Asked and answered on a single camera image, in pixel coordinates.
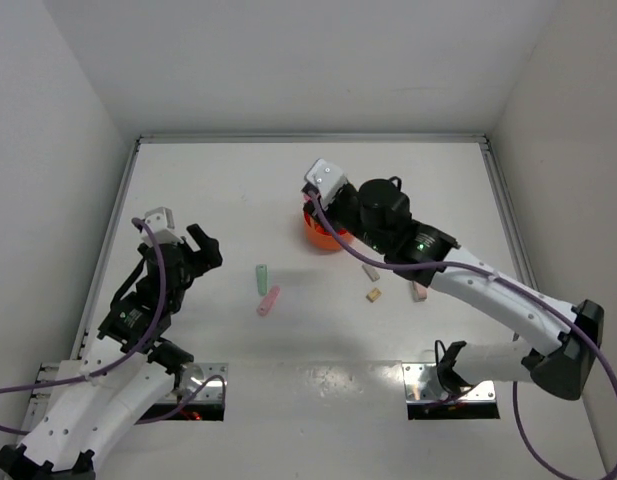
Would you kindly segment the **green correction tape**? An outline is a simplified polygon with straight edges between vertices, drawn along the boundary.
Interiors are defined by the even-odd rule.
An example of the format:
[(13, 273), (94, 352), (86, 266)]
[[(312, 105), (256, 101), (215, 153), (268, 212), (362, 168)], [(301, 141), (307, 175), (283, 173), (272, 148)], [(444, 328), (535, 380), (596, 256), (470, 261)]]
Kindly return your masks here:
[(268, 269), (265, 264), (258, 264), (255, 267), (257, 291), (260, 296), (265, 296), (269, 291)]

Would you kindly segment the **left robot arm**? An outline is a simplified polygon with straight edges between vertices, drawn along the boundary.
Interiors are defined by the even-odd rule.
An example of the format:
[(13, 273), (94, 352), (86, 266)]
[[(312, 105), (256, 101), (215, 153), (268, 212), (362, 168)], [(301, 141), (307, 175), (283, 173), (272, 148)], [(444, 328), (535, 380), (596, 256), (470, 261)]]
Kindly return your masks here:
[(224, 376), (204, 375), (192, 354), (165, 339), (186, 291), (221, 266), (216, 239), (187, 227), (189, 244), (168, 227), (134, 220), (141, 260), (113, 296), (77, 375), (47, 382), (59, 395), (20, 441), (0, 449), (10, 479), (93, 479), (135, 425), (169, 419)]

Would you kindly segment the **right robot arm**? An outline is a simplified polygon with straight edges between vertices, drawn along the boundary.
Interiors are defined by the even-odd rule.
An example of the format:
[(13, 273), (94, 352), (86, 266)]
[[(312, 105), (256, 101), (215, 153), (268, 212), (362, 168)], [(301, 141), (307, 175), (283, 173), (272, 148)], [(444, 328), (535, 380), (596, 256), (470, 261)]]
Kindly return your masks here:
[(355, 188), (345, 176), (318, 190), (323, 226), (345, 230), (384, 258), (396, 275), (449, 295), (518, 334), (497, 345), (451, 343), (433, 370), (451, 397), (484, 381), (534, 383), (564, 400), (582, 396), (601, 345), (604, 310), (545, 296), (495, 271), (451, 235), (416, 220), (396, 177)]

